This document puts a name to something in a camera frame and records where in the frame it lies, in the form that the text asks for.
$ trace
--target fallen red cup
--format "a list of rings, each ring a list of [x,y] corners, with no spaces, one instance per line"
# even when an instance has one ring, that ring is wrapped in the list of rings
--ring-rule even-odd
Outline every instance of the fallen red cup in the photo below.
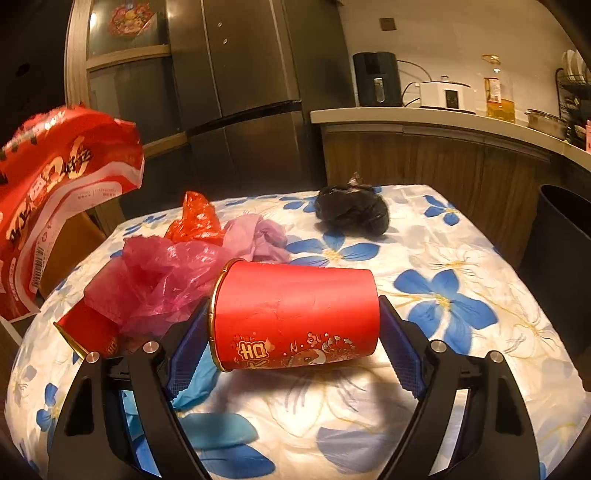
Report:
[[[224,267],[210,302],[219,369],[302,367],[374,352],[379,303],[369,270],[240,260]]]
[[[84,298],[53,325],[82,358],[89,352],[99,352],[106,358],[117,352],[119,327],[88,307]]]

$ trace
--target metal screw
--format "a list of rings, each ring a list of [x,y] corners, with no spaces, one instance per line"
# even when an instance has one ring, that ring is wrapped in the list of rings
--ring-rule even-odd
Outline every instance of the metal screw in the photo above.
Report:
[[[90,364],[95,364],[99,361],[100,353],[99,352],[90,352],[86,355],[86,361]]]
[[[496,364],[503,363],[503,360],[505,359],[503,354],[501,352],[497,352],[496,350],[493,350],[491,353],[489,353],[489,355],[491,356],[491,360]]]
[[[447,345],[445,344],[445,342],[442,342],[441,340],[433,340],[431,342],[431,349],[434,352],[443,353],[445,350],[447,350]]]
[[[144,344],[144,352],[146,353],[154,353],[159,348],[160,344],[158,342],[148,342]]]

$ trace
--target wall outlet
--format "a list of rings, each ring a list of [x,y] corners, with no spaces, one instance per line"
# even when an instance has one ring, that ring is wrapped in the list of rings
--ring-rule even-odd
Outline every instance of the wall outlet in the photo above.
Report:
[[[382,31],[390,31],[390,30],[396,30],[396,22],[394,21],[394,19],[392,17],[389,18],[380,18],[379,19],[379,26],[382,29]]]

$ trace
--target barcode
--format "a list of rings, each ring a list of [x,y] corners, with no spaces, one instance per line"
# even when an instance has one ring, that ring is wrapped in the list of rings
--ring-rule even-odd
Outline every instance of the barcode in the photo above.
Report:
[[[43,260],[45,252],[39,246],[35,249],[35,264],[33,265],[33,277],[31,279],[31,288],[39,288],[41,283],[41,275],[43,273]]]

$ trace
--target white countertop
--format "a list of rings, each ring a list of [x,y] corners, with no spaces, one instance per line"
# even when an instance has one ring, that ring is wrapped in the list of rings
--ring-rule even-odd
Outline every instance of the white countertop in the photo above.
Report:
[[[485,116],[395,106],[316,110],[311,112],[310,116],[313,124],[422,124],[499,135],[564,155],[591,171],[591,155],[580,148],[531,128]]]

